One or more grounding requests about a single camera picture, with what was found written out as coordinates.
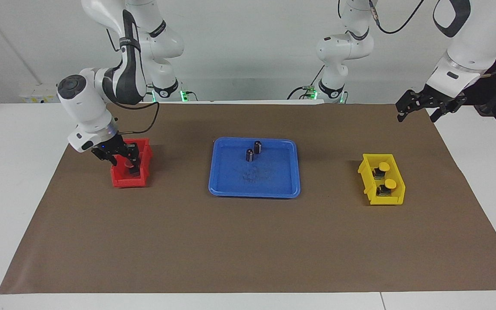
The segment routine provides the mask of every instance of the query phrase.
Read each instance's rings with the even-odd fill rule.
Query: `red plastic bin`
[[[146,187],[146,179],[149,176],[148,167],[152,158],[152,149],[148,144],[148,139],[124,139],[124,142],[128,144],[137,143],[139,147],[140,175],[137,177],[130,175],[130,171],[126,167],[126,158],[114,155],[118,164],[110,168],[112,184],[116,188],[144,188]]]

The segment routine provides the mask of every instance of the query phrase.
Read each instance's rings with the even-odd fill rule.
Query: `white wall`
[[[381,24],[397,28],[418,0],[381,1]],[[397,35],[371,27],[375,50],[347,61],[351,102],[395,102],[420,89],[449,40],[433,24],[434,0],[425,1]],[[343,33],[336,0],[159,0],[168,26],[185,40],[172,59],[177,76],[200,100],[284,99],[309,84],[322,63],[319,38]],[[0,102],[19,102],[36,88],[54,89],[85,67],[111,67],[105,29],[89,19],[80,0],[0,0]],[[42,86],[28,72],[31,67]]]

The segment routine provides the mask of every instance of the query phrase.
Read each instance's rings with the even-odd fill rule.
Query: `green led light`
[[[181,90],[180,92],[181,92],[181,100],[183,102],[187,102],[189,100],[189,95],[186,92],[184,92],[183,90]]]

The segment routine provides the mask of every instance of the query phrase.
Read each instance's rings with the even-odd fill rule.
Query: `capacitor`
[[[260,141],[254,142],[254,153],[256,153],[256,154],[261,153],[261,142]]]
[[[378,164],[378,168],[375,168],[374,171],[372,171],[372,174],[374,175],[375,180],[383,180],[384,177],[386,176],[386,172],[390,171],[391,167],[388,163],[385,161],[382,161],[380,164]]]
[[[391,193],[394,189],[397,188],[397,182],[393,179],[386,179],[384,184],[378,186],[376,188],[377,196],[391,196]]]
[[[248,149],[246,150],[246,161],[252,162],[254,160],[254,150]]]

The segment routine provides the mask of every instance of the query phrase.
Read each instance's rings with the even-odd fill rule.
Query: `yellow bin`
[[[378,168],[380,163],[387,163],[387,165],[382,164],[382,166],[389,166],[389,169],[386,171],[382,180],[375,180],[372,171]],[[359,166],[359,170],[357,172],[360,173],[363,178],[363,183],[365,185],[364,193],[368,196],[371,205],[403,204],[403,198],[405,197],[405,183],[401,178],[401,173],[399,172],[392,154],[363,154],[363,162]],[[384,185],[386,180],[393,180],[394,183],[392,181],[388,181],[388,185],[394,184],[396,186],[391,189],[390,196],[378,196],[376,194],[376,189],[378,186]]]

